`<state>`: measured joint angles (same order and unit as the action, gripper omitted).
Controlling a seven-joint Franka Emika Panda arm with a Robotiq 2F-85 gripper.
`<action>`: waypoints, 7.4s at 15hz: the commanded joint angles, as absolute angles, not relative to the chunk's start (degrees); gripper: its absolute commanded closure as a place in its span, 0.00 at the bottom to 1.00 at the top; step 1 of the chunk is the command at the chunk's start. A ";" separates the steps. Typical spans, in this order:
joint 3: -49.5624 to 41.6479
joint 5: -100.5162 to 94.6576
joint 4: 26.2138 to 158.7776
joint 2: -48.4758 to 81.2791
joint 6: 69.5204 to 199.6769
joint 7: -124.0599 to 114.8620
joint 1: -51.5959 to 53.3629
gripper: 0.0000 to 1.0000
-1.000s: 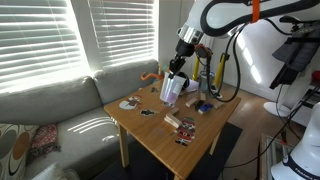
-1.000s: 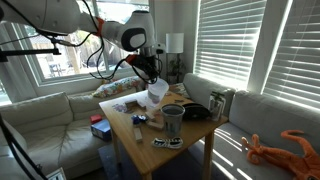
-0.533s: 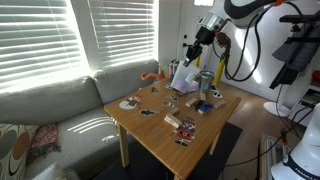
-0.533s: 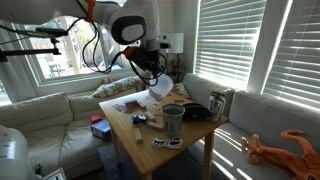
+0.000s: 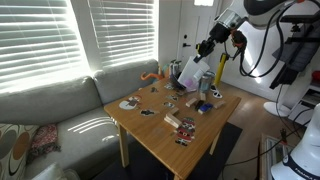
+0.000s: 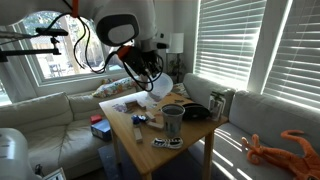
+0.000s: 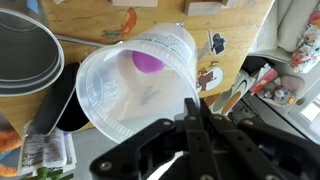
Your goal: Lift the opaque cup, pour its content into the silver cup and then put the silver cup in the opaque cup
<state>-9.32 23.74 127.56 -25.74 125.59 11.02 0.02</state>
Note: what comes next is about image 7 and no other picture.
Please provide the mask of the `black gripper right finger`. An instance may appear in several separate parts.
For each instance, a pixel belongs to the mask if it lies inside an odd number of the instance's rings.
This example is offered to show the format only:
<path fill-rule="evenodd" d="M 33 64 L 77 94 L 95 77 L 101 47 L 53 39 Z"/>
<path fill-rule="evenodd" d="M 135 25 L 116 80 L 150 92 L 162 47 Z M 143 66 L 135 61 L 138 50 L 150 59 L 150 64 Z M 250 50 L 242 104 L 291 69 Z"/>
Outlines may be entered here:
<path fill-rule="evenodd" d="M 200 99 L 204 129 L 222 180 L 287 180 L 251 138 L 221 114 L 213 114 Z"/>

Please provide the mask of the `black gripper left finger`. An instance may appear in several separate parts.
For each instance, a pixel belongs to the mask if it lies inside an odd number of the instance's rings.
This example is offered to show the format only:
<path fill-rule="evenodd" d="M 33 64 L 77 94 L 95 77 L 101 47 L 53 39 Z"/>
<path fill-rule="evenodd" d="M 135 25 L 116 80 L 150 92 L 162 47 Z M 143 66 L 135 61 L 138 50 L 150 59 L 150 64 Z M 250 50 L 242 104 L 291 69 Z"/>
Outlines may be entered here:
<path fill-rule="evenodd" d="M 184 128 L 192 180 L 219 180 L 215 158 L 208 134 L 203 127 L 200 111 L 192 98 L 186 98 L 184 103 L 187 110 Z"/>

